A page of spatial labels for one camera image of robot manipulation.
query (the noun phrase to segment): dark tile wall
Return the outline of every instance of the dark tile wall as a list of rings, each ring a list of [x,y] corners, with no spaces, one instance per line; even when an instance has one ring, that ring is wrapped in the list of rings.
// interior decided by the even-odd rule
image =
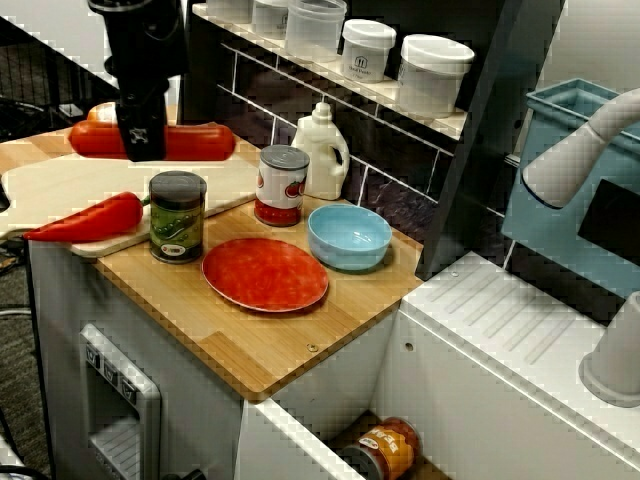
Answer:
[[[298,120],[324,100],[351,153],[342,197],[424,241],[455,141],[224,29],[207,28],[220,50],[209,77],[215,121],[261,148],[290,144]]]

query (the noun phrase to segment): tile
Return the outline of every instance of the tile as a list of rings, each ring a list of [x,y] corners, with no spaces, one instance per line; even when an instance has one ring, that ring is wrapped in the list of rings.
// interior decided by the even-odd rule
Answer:
[[[437,151],[374,118],[336,104],[334,122],[355,157],[426,192]]]
[[[516,179],[518,167],[507,162],[503,162],[500,167],[500,173],[496,179],[496,185],[493,188],[491,198],[487,203],[487,207],[492,208],[496,212],[505,214],[509,206],[509,197],[513,188],[513,182]]]
[[[438,159],[429,182],[429,190],[427,191],[427,195],[434,200],[440,200],[440,196],[444,189],[444,182],[447,178],[447,174],[449,173],[452,161],[453,157],[442,151],[440,152],[440,155],[438,155]]]
[[[520,244],[507,270],[602,325],[608,325],[624,303],[622,297]]]
[[[351,106],[364,110],[371,115],[375,114],[378,104],[372,100],[369,100],[362,95],[349,90],[348,88],[338,85],[331,80],[324,78],[317,73],[310,72],[304,67],[297,65],[289,60],[280,58],[278,63],[278,70],[295,77],[296,79],[306,83],[307,85],[322,90],[326,95],[333,97],[334,99],[341,100],[348,103]]]
[[[279,118],[276,118],[276,131],[273,139],[274,145],[291,145],[293,137],[296,136],[296,127],[292,127],[286,122],[283,122]]]
[[[190,50],[187,75],[202,79],[203,87],[220,84],[231,90],[235,53],[221,46],[229,32],[197,15],[192,19],[189,41],[198,48]]]
[[[513,240],[502,235],[504,218],[487,210],[478,227],[478,235],[472,250],[481,257],[495,263],[499,267],[504,265]]]
[[[258,148],[271,145],[273,116],[218,88],[215,121]]]
[[[378,109],[378,118],[385,122],[389,122],[406,132],[416,135],[417,137],[422,138],[423,140],[426,140],[449,153],[454,153],[456,146],[458,145],[458,142],[453,138],[437,132],[426,125],[422,125],[409,117],[405,117],[398,112],[394,112],[387,107],[383,107],[382,105],[380,105],[380,108]]]
[[[360,205],[420,243],[424,243],[438,207],[425,196],[372,169],[367,173]]]
[[[238,58],[236,93],[294,124],[322,100],[322,94],[244,57]]]
[[[342,184],[342,198],[354,205],[357,205],[358,200],[360,200],[360,191],[362,190],[362,182],[365,180],[366,168],[366,164],[351,159],[349,172]]]
[[[210,22],[207,22],[207,23],[209,23],[212,28],[215,28],[220,31],[219,41],[221,43],[224,43],[225,45],[227,45],[230,48],[233,48],[234,50],[238,50],[246,55],[249,55],[250,57],[253,57],[256,60],[264,62],[267,65],[271,65],[272,67],[275,67],[276,60],[278,58],[278,56],[275,53],[269,52],[268,50],[265,50],[264,48],[258,45],[254,45],[248,40],[245,40],[244,38],[239,37],[238,35],[235,35],[234,33],[231,33],[228,30],[220,28],[217,25],[214,25]]]

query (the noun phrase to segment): light blue bowl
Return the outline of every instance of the light blue bowl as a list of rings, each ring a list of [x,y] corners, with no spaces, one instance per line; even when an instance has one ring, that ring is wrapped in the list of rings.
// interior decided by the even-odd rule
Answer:
[[[325,205],[314,210],[307,230],[311,252],[341,270],[373,267],[391,241],[391,227],[384,218],[354,205]]]

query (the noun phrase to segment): wall shelf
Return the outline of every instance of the wall shelf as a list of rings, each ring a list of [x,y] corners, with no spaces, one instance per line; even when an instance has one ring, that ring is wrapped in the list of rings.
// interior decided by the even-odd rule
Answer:
[[[299,58],[289,55],[284,49],[284,40],[268,39],[253,32],[250,24],[233,24],[220,20],[218,17],[208,15],[206,4],[193,5],[193,13],[204,20],[207,20],[220,28],[223,28],[241,38],[264,48],[267,51],[273,52],[276,55],[289,60],[307,70],[316,73],[327,80],[337,83],[359,95],[362,95],[369,100],[372,100],[394,112],[397,112],[405,117],[408,117],[415,122],[430,127],[431,129],[442,133],[453,140],[460,140],[460,134],[467,118],[467,113],[457,109],[448,118],[441,119],[427,119],[414,115],[401,109],[396,103],[395,99],[398,92],[398,82],[389,77],[385,77],[385,80],[380,83],[360,83],[353,80],[349,80],[342,75],[341,59],[329,63],[314,63],[301,60]]]

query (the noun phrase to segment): dark shelf frame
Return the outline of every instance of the dark shelf frame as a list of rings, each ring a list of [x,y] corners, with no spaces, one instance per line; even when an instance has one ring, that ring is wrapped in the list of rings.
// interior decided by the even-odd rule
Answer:
[[[513,152],[564,0],[506,0],[429,226],[416,276],[468,253],[505,157]]]

